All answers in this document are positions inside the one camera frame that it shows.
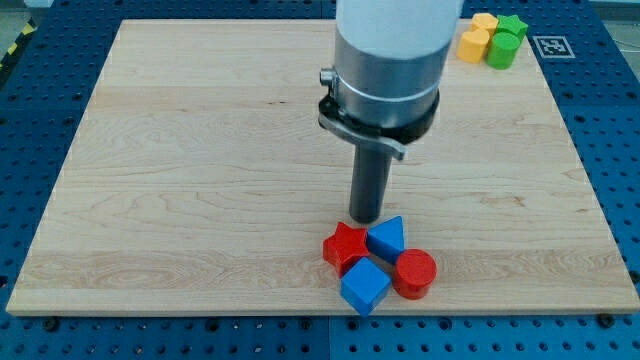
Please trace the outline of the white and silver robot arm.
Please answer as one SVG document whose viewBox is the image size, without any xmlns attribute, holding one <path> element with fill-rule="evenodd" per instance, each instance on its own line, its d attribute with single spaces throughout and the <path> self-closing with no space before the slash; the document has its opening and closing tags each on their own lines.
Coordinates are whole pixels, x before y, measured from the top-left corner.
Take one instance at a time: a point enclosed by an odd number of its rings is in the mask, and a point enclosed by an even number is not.
<svg viewBox="0 0 640 360">
<path fill-rule="evenodd" d="M 321 126 L 398 160 L 431 125 L 462 0 L 340 0 Z"/>
</svg>

